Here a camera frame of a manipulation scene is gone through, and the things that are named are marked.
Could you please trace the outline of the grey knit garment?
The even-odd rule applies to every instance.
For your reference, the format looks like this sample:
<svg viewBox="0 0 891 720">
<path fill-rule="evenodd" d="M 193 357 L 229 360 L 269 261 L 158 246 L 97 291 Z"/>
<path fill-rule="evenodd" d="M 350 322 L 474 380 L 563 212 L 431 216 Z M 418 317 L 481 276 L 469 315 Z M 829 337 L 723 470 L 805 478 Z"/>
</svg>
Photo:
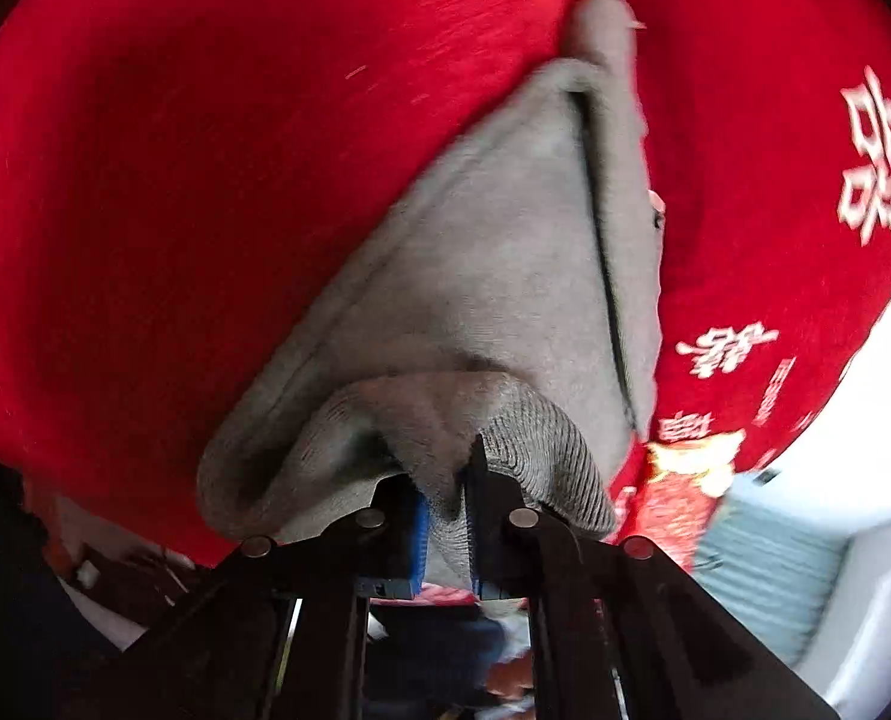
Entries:
<svg viewBox="0 0 891 720">
<path fill-rule="evenodd" d="M 582 0 L 572 45 L 393 205 L 222 422 L 196 480 L 216 532 L 310 538 L 404 475 L 431 509 L 427 580 L 465 589 L 475 449 L 611 532 L 606 486 L 657 400 L 663 210 L 629 5 Z"/>
</svg>

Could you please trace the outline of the light blue striped cloth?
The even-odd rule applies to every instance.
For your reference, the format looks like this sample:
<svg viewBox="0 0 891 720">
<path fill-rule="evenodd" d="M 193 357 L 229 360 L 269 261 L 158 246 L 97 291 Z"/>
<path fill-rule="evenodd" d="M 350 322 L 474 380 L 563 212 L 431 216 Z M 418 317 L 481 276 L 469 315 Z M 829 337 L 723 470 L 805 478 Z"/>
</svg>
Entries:
<svg viewBox="0 0 891 720">
<path fill-rule="evenodd" d="M 823 621 L 850 539 L 743 499 L 725 499 L 699 539 L 692 577 L 793 667 Z"/>
</svg>

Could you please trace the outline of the white furniture edge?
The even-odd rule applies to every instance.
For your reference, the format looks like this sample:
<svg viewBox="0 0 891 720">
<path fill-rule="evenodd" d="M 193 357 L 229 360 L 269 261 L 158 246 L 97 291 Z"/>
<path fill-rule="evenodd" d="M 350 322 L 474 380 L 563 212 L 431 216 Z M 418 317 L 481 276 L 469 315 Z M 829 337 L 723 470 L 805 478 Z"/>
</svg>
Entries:
<svg viewBox="0 0 891 720">
<path fill-rule="evenodd" d="M 842 718 L 875 718 L 891 702 L 891 522 L 850 541 L 795 671 Z"/>
</svg>

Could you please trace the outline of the red bedspread with white characters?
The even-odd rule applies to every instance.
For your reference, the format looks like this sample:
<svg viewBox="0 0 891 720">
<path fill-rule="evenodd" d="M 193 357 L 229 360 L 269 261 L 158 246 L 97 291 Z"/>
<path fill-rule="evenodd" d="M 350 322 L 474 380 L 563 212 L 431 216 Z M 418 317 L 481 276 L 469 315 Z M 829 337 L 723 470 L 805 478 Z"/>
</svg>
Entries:
<svg viewBox="0 0 891 720">
<path fill-rule="evenodd" d="M 0 460 L 212 564 L 198 466 L 393 205 L 582 0 L 19 0 L 0 26 Z M 883 0 L 624 0 L 663 210 L 649 430 L 763 468 L 891 299 Z"/>
</svg>

